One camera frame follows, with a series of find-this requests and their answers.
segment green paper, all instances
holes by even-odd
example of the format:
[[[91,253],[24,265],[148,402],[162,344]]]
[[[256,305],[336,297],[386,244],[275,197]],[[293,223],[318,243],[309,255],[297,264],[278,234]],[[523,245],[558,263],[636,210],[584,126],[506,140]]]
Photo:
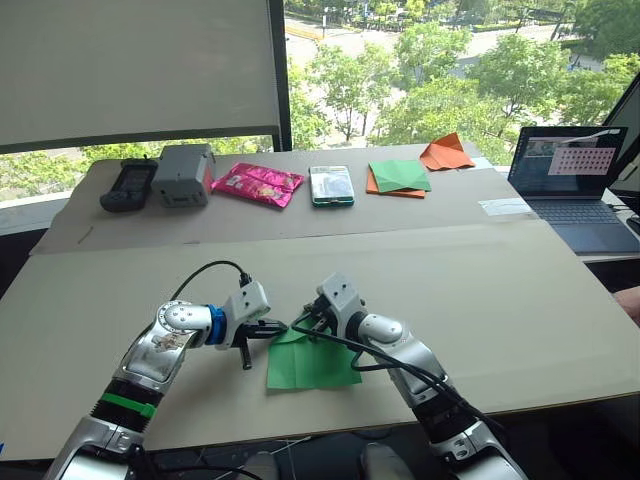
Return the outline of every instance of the green paper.
[[[370,162],[369,166],[376,177],[378,190],[381,193],[413,188],[431,191],[427,172],[418,160],[387,160]]]
[[[361,383],[360,372],[351,369],[354,355],[344,345],[321,338],[312,342],[289,329],[269,346],[267,387],[335,388]]]

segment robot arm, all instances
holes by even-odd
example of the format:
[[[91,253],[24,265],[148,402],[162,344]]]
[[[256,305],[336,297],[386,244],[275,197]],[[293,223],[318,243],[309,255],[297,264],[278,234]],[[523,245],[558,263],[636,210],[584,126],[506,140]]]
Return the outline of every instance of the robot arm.
[[[45,480],[129,478],[144,430],[173,383],[187,349],[237,347],[251,368],[249,338],[269,338],[287,327],[263,319],[270,310],[262,285],[251,281],[222,308],[172,300],[131,345],[90,415],[83,417]]]
[[[370,314],[351,282],[341,274],[333,274],[317,291],[319,297],[307,308],[316,320],[312,330],[328,328],[338,338],[371,347],[417,367],[418,373],[430,374],[423,378],[438,381],[434,386],[436,382],[425,382],[406,370],[388,370],[400,395],[425,430],[431,451],[446,462],[457,478],[526,480],[525,473],[486,423],[474,415],[473,409],[464,408],[433,352],[411,334],[405,322]],[[380,357],[376,357],[376,361],[387,363]]]

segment green band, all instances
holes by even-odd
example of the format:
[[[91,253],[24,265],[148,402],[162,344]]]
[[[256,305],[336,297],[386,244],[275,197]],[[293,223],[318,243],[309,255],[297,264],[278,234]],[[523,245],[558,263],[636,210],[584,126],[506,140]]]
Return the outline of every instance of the green band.
[[[156,413],[156,407],[151,405],[150,403],[140,403],[135,400],[130,400],[125,397],[121,397],[120,395],[115,395],[113,393],[103,393],[100,400],[104,400],[105,402],[113,403],[114,405],[119,405],[124,408],[128,408],[129,410],[133,410],[134,412],[138,412],[140,415],[146,418],[151,418]]]

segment pink snack bag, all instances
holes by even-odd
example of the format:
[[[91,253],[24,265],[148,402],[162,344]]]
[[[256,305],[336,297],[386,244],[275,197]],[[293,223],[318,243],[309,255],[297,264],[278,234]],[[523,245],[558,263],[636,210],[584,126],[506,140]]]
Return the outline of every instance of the pink snack bag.
[[[238,163],[211,185],[214,190],[249,198],[268,205],[286,207],[304,175],[249,163]]]

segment laptop screen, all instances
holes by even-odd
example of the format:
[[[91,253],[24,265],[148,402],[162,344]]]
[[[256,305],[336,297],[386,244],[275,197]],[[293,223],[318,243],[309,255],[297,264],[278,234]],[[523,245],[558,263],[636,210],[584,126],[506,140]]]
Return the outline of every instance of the laptop screen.
[[[524,127],[509,182],[525,198],[600,198],[626,131],[623,127]]]

